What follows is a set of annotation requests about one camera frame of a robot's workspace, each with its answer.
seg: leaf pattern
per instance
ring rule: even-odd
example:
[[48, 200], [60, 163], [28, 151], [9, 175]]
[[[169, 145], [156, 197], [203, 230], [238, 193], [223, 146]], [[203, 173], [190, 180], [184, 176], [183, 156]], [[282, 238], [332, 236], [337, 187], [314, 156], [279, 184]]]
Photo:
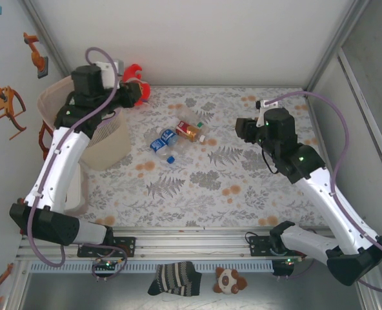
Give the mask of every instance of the leaf pattern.
[[215, 152], [211, 152], [208, 155], [210, 162], [213, 161], [214, 165], [217, 165], [217, 161], [225, 165], [225, 163], [231, 163], [232, 165], [237, 162], [240, 155], [243, 153], [241, 149], [235, 149], [233, 147], [219, 147]]
[[162, 179], [159, 177], [158, 181], [155, 183], [151, 183], [146, 186], [148, 189], [148, 195], [152, 193], [152, 198], [155, 198], [157, 194], [161, 198], [164, 198], [163, 194], [169, 195], [171, 198], [174, 197], [173, 194], [177, 194], [180, 188], [184, 185], [185, 180], [180, 180], [177, 178], [166, 178], [166, 176]]
[[193, 172], [190, 175], [190, 181], [194, 184], [198, 184], [200, 187], [214, 191], [220, 188], [221, 182], [217, 181], [219, 178], [218, 172], [211, 170], [208, 173], [198, 171]]
[[[244, 143], [234, 128], [236, 118], [256, 116], [253, 96], [269, 99], [295, 90], [153, 87], [148, 104], [124, 109], [130, 154], [107, 170], [84, 174], [87, 205], [79, 217], [91, 222], [113, 217], [115, 226], [129, 227], [247, 227], [271, 216], [325, 225], [307, 197], [284, 176], [271, 174], [259, 146]], [[189, 143], [169, 165], [151, 152], [144, 134], [175, 127], [180, 104], [192, 108], [210, 131], [204, 145]], [[305, 99], [281, 104], [295, 117], [299, 141], [317, 150]]]

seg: blue bottle cap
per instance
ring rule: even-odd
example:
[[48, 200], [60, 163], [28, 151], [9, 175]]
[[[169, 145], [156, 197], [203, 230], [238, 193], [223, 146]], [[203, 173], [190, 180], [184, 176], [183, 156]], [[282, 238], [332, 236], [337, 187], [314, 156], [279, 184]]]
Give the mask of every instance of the blue bottle cap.
[[170, 157], [168, 157], [168, 159], [166, 160], [168, 163], [173, 163], [173, 162], [175, 162], [175, 158], [174, 157], [172, 157], [172, 156], [170, 156]]

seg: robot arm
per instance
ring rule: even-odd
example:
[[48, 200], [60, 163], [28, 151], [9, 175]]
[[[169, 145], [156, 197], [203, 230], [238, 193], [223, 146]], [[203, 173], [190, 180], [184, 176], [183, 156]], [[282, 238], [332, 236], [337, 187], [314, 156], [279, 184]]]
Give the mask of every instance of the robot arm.
[[[305, 231], [294, 223], [280, 223], [270, 231], [271, 248], [277, 254], [287, 249], [299, 251], [327, 265], [342, 284], [352, 285], [382, 261], [382, 252], [347, 220], [330, 192], [330, 173], [319, 154], [297, 142], [294, 118], [284, 108], [272, 108], [264, 122], [239, 118], [236, 132], [247, 143], [257, 143], [292, 184], [296, 184], [318, 208], [335, 239]], [[382, 236], [371, 229], [336, 188], [347, 213], [370, 237], [382, 245]]]
[[[24, 203], [14, 203], [10, 208], [10, 216], [18, 226], [26, 231], [31, 206], [36, 204], [32, 222], [34, 238], [70, 245], [71, 243], [92, 243], [113, 245], [114, 237], [110, 227], [86, 222], [73, 216], [63, 214], [65, 198], [77, 162], [89, 144], [102, 117], [120, 107], [133, 107], [142, 96], [137, 83], [118, 85], [113, 100], [101, 111], [77, 126], [57, 149], [59, 141], [67, 134], [69, 128], [80, 119], [94, 111], [111, 90], [107, 87], [114, 84], [114, 71], [109, 65], [88, 65], [76, 68], [72, 72], [75, 91], [73, 102], [68, 102], [58, 112], [55, 120], [52, 145], [46, 157], [42, 171]], [[45, 185], [39, 189], [41, 180], [46, 178]]]

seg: plush bear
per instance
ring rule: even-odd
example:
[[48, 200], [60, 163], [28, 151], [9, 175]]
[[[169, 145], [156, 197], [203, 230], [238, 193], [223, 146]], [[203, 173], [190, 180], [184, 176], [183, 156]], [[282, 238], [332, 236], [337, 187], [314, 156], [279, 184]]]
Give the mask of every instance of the plush bear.
[[218, 283], [214, 286], [214, 292], [224, 294], [237, 294], [247, 287], [247, 281], [238, 275], [238, 272], [233, 269], [224, 269], [218, 267], [216, 269]]

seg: floral tablecloth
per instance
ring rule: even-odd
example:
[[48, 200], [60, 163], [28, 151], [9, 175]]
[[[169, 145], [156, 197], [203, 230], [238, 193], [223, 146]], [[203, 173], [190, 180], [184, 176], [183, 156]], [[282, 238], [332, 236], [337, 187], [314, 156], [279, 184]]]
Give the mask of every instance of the floral tablecloth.
[[[149, 104], [123, 112], [132, 151], [103, 172], [89, 170], [88, 205], [79, 216], [114, 226], [242, 227], [291, 220], [325, 225], [314, 206], [282, 175], [272, 175], [258, 145], [236, 136], [236, 118], [257, 117], [255, 101], [296, 88], [154, 87]], [[174, 127], [187, 105], [210, 127], [169, 165], [145, 145], [144, 133]], [[299, 141], [317, 149], [305, 99], [280, 102], [296, 119]]]

